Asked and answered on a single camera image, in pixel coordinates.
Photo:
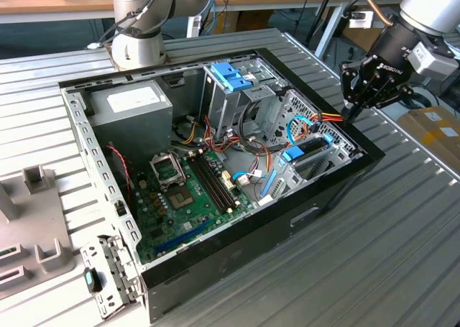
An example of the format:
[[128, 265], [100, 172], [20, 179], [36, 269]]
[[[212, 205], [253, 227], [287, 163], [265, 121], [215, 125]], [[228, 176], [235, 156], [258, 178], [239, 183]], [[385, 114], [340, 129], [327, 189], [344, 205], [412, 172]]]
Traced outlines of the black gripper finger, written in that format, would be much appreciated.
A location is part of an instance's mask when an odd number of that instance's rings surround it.
[[365, 85], [359, 74], [360, 62], [343, 62], [340, 64], [341, 90], [344, 107], [341, 110], [342, 119], [354, 123], [362, 112], [364, 97], [362, 95]]
[[371, 93], [364, 100], [354, 102], [350, 109], [350, 122], [354, 123], [364, 109], [382, 109], [405, 98], [410, 98], [413, 94], [414, 90], [408, 85], [402, 85], [389, 93]]

